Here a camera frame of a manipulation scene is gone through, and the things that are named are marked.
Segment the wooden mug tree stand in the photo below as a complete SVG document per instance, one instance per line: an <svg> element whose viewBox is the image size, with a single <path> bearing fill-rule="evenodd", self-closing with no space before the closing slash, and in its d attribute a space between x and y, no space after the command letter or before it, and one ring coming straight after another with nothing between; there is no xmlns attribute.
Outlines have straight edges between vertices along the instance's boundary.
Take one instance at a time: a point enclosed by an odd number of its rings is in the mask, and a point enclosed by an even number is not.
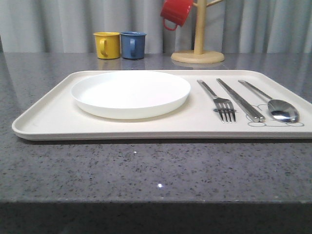
<svg viewBox="0 0 312 234"><path fill-rule="evenodd" d="M207 2L206 0L198 0L197 3L193 3L193 6L197 8L194 49L174 52L171 55L172 60L193 64L212 64L225 60L221 52L204 50L206 8L219 2L221 1L213 0L212 2Z"/></svg>

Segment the white round plate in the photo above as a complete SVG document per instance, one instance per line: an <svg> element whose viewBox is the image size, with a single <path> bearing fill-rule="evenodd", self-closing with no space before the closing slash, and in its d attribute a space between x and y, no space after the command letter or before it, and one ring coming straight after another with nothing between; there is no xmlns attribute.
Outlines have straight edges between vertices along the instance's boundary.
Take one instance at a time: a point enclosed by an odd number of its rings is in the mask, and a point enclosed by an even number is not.
<svg viewBox="0 0 312 234"><path fill-rule="evenodd" d="M116 71L76 83L71 94L82 110L99 117L140 119L179 108L191 86L185 79L157 71Z"/></svg>

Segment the silver metal fork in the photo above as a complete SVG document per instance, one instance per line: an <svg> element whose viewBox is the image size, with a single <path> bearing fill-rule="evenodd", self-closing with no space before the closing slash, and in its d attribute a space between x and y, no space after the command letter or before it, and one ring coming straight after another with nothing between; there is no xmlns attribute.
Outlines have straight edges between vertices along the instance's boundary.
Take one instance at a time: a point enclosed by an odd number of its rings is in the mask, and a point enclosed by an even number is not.
<svg viewBox="0 0 312 234"><path fill-rule="evenodd" d="M235 123L236 116L232 102L229 99L217 96L216 93L203 80L198 79L197 82L212 98L221 121L223 123Z"/></svg>

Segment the cream tray with rabbit print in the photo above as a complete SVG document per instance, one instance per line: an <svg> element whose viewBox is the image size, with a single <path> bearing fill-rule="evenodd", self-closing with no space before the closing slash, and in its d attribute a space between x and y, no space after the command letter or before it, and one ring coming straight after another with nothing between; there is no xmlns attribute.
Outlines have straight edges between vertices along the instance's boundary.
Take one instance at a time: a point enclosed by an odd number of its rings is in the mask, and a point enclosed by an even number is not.
<svg viewBox="0 0 312 234"><path fill-rule="evenodd" d="M312 105L262 73L248 70L173 70L186 79L191 93L178 109L147 119L117 120L97 117L81 110L71 95L77 82L99 74L81 71L70 74L13 123L15 134L27 140L85 140L130 138L311 138ZM236 107L236 123L223 123L214 104L198 84L205 81L219 96L228 98L217 79L222 79L266 120L251 121ZM276 121L268 114L266 102L241 84L245 80L273 98L292 104L298 123Z"/></svg>

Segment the silver metal spoon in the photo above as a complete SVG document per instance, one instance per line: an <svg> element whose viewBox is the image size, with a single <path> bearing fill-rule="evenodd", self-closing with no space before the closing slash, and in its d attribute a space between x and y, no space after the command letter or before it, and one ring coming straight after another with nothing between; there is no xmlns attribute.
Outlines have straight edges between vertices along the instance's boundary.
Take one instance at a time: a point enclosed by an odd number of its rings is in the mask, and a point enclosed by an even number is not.
<svg viewBox="0 0 312 234"><path fill-rule="evenodd" d="M239 83L244 85L246 88L257 94L258 96L262 96L268 100L268 110L270 115L273 119L278 120L280 122L287 122L287 123L297 123L299 122L300 115L298 110L291 105L290 103L280 100L274 99L271 96L264 93L262 90L258 89L251 83L245 80L239 80Z"/></svg>

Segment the yellow enamel mug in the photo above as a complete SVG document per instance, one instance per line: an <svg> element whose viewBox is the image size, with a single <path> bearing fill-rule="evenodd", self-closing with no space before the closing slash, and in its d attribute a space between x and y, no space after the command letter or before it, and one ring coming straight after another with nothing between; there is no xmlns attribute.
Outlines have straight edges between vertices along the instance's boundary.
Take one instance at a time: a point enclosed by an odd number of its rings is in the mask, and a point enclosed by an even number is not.
<svg viewBox="0 0 312 234"><path fill-rule="evenodd" d="M117 59L120 57L119 32L96 32L94 36L99 59Z"/></svg>

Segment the red enamel mug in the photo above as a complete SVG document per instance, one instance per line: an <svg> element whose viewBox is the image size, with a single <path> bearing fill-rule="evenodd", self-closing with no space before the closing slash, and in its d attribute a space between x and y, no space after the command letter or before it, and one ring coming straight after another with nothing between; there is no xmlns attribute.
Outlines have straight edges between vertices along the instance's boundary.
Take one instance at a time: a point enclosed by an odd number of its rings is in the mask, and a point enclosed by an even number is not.
<svg viewBox="0 0 312 234"><path fill-rule="evenodd" d="M160 12L164 28L175 31L178 26L183 26L192 6L192 0L165 0ZM166 21L174 23L175 26L173 28L168 27Z"/></svg>

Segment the blue enamel mug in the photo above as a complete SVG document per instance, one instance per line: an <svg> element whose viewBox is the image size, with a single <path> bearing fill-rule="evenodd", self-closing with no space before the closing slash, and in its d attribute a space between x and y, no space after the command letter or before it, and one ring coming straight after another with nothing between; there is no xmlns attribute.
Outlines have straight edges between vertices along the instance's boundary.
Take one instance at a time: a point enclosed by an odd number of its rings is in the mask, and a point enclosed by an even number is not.
<svg viewBox="0 0 312 234"><path fill-rule="evenodd" d="M121 32L121 53L124 59L143 59L145 54L146 33Z"/></svg>

